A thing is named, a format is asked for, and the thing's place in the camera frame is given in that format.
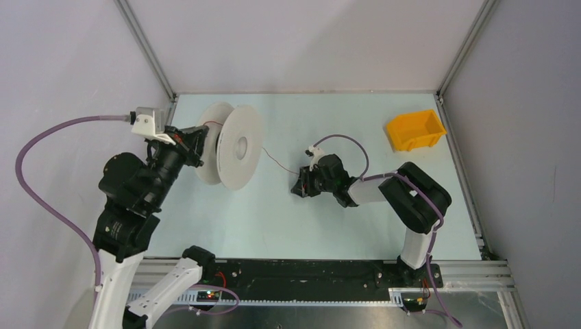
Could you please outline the white plastic cable spool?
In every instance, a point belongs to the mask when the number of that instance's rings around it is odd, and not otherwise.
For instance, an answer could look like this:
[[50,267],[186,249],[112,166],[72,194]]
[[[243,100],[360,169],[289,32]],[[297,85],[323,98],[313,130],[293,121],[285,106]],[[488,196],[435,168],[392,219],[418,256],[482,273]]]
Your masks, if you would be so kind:
[[208,185],[222,184],[231,191],[242,189],[253,177],[265,137],[264,121],[252,106],[227,102],[210,105],[200,117],[207,127],[197,177]]

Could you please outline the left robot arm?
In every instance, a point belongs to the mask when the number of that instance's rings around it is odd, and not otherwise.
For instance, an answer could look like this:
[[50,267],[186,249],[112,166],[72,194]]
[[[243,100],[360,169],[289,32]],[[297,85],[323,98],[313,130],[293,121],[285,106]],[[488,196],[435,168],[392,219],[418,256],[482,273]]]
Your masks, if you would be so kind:
[[209,131],[206,125],[183,130],[167,126],[169,142],[148,141],[146,161],[128,152],[107,161],[99,182],[106,204],[92,240],[102,284],[90,328],[152,328],[186,289],[214,282],[215,255],[191,246],[144,297],[126,303],[136,270],[160,222],[157,213],[182,168],[204,164]]

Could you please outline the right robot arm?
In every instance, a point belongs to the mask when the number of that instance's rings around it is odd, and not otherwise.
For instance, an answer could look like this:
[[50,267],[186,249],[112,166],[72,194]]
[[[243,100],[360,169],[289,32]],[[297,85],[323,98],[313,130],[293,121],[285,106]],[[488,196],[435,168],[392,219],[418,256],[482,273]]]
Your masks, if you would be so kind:
[[330,193],[344,208],[388,202],[406,227],[398,276],[409,287],[425,279],[424,264],[433,248],[434,234],[452,204],[451,195],[413,162],[405,162],[395,171],[357,178],[348,174],[336,154],[301,167],[290,191],[302,198]]

